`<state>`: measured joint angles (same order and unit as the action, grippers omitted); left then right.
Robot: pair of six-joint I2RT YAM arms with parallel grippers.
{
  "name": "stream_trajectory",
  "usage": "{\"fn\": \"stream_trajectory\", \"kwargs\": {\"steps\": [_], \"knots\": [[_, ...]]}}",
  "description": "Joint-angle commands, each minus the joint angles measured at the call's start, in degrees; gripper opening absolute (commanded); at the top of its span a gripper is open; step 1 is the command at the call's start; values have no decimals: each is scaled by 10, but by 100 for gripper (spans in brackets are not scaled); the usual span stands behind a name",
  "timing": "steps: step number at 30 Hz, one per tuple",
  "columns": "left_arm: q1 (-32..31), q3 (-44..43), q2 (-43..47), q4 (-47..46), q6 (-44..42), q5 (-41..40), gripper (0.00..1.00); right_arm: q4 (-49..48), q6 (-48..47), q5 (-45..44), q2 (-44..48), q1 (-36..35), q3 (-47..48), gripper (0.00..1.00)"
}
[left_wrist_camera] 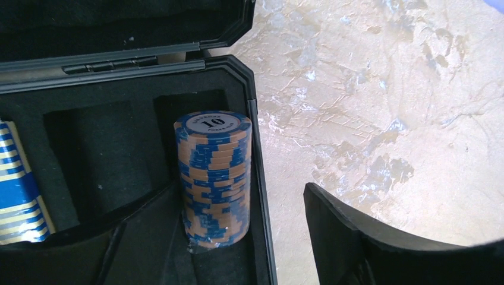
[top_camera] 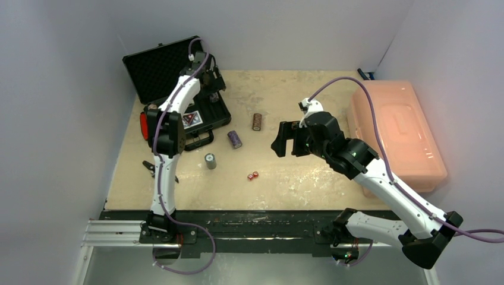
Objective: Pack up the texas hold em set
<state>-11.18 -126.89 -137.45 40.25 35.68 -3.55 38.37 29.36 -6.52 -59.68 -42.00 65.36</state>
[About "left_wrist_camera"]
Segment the blue orange chip stack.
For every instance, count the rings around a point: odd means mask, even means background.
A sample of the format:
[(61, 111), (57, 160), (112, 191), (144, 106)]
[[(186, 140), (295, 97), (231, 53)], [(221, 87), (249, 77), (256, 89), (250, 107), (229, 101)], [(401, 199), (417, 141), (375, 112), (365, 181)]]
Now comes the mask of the blue orange chip stack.
[(211, 250), (239, 242), (250, 226), (251, 120), (199, 111), (179, 117), (174, 131), (190, 245)]

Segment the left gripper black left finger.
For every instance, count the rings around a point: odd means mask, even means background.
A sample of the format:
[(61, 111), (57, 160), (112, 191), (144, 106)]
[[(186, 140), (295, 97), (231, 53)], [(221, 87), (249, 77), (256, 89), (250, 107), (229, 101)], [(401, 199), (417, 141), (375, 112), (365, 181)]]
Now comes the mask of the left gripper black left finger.
[(40, 243), (1, 247), (2, 284), (160, 284), (181, 211), (166, 187)]

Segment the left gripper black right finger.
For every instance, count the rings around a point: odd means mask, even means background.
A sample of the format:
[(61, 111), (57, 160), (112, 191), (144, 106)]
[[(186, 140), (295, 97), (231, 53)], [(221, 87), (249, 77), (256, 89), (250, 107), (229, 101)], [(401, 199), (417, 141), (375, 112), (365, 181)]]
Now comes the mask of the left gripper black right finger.
[(321, 284), (502, 284), (503, 241), (464, 247), (385, 224), (315, 183), (305, 214)]

